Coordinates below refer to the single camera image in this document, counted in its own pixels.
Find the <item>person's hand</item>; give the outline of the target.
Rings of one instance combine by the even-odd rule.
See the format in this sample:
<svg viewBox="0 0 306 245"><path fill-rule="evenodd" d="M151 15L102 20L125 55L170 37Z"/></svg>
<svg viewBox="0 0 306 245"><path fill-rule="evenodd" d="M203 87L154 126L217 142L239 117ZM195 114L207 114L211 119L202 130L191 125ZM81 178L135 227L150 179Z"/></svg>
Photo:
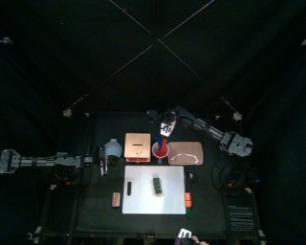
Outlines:
<svg viewBox="0 0 306 245"><path fill-rule="evenodd" d="M191 239L194 241L194 245L209 245L209 243L206 241L199 240L199 238L195 235L191 236Z"/></svg>

